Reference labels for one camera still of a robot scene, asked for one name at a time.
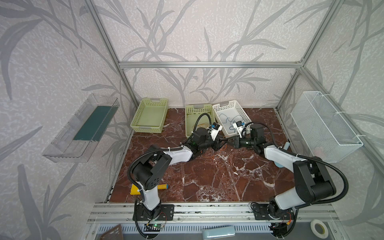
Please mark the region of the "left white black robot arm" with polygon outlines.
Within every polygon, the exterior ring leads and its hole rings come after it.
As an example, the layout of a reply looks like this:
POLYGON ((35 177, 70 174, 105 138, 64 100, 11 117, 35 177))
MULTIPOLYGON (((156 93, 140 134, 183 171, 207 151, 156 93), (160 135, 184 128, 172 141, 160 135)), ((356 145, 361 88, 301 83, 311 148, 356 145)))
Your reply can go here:
POLYGON ((190 162, 207 149, 218 151, 223 147, 226 140, 219 137, 222 128, 222 125, 213 123, 207 113, 203 113, 198 117, 192 134, 179 147, 159 148, 152 145, 130 164, 127 176, 138 188, 145 211, 152 213, 160 210, 158 183, 170 165, 190 162))

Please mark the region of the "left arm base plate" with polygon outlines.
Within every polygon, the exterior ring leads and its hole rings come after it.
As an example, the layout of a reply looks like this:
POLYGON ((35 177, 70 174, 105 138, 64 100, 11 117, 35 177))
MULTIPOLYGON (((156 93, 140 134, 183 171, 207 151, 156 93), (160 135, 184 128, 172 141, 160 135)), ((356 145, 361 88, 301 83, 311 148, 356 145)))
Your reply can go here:
POLYGON ((175 205, 159 204, 153 210, 148 210, 143 204, 134 207, 134 221, 172 221, 175 213, 175 205))

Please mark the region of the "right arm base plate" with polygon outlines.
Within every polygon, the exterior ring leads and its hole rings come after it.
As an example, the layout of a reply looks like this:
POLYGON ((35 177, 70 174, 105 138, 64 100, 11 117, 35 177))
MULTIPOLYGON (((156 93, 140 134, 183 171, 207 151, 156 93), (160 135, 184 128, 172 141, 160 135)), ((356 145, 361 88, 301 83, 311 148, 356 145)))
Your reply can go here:
POLYGON ((290 221, 295 215, 292 209, 282 210, 275 203, 260 204, 252 202, 250 207, 255 220, 290 221))

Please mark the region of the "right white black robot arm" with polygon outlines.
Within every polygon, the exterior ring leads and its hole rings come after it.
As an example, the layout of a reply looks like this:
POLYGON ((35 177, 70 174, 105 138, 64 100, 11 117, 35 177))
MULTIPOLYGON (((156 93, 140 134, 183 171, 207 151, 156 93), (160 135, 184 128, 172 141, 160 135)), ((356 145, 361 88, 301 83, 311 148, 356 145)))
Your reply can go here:
POLYGON ((341 200, 349 191, 345 174, 319 157, 307 157, 268 142, 260 122, 233 123, 237 135, 231 138, 235 149, 246 148, 273 161, 294 174, 295 186, 272 197, 267 204, 251 203, 256 220, 280 220, 310 205, 333 203, 341 200))

